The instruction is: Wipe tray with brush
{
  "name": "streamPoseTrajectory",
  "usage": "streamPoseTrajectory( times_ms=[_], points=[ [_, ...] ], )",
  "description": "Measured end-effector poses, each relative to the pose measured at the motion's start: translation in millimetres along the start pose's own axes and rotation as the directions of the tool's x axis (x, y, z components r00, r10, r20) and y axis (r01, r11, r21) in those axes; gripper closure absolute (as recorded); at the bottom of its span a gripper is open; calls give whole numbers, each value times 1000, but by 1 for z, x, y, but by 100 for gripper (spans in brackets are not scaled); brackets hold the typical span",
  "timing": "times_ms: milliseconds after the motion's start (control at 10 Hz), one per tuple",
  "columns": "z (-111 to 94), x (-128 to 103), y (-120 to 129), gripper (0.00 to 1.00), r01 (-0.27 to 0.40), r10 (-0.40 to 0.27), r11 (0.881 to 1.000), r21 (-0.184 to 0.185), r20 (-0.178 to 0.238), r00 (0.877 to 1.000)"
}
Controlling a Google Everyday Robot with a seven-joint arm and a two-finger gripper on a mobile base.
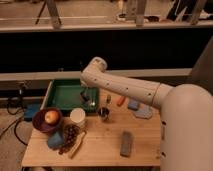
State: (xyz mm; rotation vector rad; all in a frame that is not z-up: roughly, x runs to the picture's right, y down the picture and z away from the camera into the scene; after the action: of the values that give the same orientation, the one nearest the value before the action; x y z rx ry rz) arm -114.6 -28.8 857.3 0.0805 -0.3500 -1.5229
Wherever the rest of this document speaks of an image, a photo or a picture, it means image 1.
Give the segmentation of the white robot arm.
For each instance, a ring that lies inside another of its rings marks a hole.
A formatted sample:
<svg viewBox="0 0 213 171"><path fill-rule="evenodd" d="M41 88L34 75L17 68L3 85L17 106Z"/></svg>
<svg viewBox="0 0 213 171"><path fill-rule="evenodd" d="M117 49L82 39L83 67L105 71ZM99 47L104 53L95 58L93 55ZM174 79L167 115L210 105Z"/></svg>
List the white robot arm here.
<svg viewBox="0 0 213 171"><path fill-rule="evenodd" d="M213 171L213 95L195 84L168 84L115 76L93 58L81 72L88 87L129 97L160 111L161 171Z"/></svg>

